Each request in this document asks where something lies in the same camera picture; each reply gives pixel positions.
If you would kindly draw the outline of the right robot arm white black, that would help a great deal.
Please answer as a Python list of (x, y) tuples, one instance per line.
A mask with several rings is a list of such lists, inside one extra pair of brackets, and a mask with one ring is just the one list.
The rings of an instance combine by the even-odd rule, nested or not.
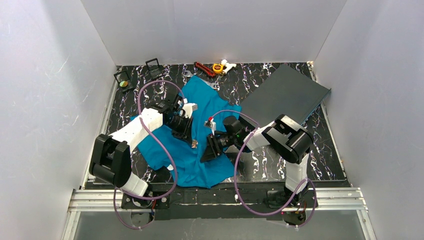
[(305, 195), (307, 183), (301, 181), (307, 178), (313, 137), (304, 127), (284, 114), (258, 130), (234, 115), (227, 116), (222, 123), (224, 131), (214, 130), (206, 137), (202, 163), (218, 158), (231, 146), (243, 153), (269, 147), (286, 161), (285, 195), (294, 195), (296, 201)]

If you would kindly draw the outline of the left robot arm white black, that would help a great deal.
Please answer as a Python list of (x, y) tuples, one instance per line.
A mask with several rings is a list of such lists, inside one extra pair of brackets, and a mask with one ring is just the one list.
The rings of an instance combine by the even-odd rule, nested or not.
[(148, 183), (135, 175), (131, 153), (147, 136), (162, 126), (171, 129), (174, 138), (193, 144), (193, 113), (198, 108), (179, 94), (152, 102), (126, 126), (110, 135), (96, 137), (88, 171), (132, 197), (147, 200)]

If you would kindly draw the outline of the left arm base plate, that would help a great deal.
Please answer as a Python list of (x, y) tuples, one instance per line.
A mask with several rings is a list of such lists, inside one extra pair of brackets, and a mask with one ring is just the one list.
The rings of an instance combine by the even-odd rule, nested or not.
[(142, 197), (135, 193), (127, 191), (122, 192), (121, 208), (126, 210), (155, 210), (166, 209), (169, 207), (169, 195), (159, 198), (166, 191), (155, 191), (152, 185), (149, 185)]

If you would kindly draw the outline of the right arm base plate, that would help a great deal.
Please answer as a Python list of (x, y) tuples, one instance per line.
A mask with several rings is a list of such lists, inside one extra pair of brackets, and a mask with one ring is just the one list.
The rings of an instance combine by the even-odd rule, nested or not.
[[(284, 190), (269, 190), (266, 193), (264, 203), (270, 209), (279, 209), (282, 207), (291, 197), (291, 191), (288, 189)], [(315, 191), (308, 190), (306, 187), (289, 202), (287, 207), (281, 212), (283, 221), (289, 226), (301, 226), (308, 221), (307, 209), (311, 208), (315, 210), (319, 206), (315, 196)]]

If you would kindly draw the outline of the round colourful brooch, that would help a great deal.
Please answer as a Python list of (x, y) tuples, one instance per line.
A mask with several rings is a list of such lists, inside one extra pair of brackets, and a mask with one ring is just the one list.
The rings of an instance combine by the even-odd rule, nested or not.
[(129, 85), (129, 82), (128, 82), (128, 81), (126, 81), (126, 80), (121, 81), (121, 82), (119, 83), (119, 86), (120, 86), (121, 88), (126, 88), (126, 87), (128, 87), (128, 85)]

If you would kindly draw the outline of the blue garment cloth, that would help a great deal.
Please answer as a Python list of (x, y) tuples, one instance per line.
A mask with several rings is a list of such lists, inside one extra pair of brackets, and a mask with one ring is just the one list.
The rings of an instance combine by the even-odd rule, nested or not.
[(198, 141), (197, 148), (172, 136), (171, 129), (162, 126), (153, 131), (166, 149), (163, 149), (151, 135), (147, 136), (137, 149), (148, 166), (157, 171), (171, 165), (169, 157), (176, 165), (177, 185), (180, 187), (211, 188), (234, 174), (234, 165), (223, 154), (216, 159), (200, 162), (207, 146), (207, 136), (211, 130), (204, 126), (209, 117), (216, 122), (216, 129), (224, 131), (223, 120), (228, 116), (239, 117), (242, 108), (231, 105), (220, 97), (217, 91), (206, 85), (199, 77), (193, 76), (182, 92), (188, 102), (195, 103), (198, 109), (193, 113), (191, 135)]

